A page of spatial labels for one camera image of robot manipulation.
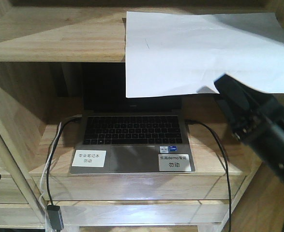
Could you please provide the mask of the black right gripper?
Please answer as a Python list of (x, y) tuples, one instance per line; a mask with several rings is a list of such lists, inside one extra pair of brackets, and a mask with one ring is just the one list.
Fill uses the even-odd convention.
[(214, 86), (220, 93), (216, 103), (234, 136), (284, 182), (284, 106), (273, 95), (255, 91), (227, 74)]

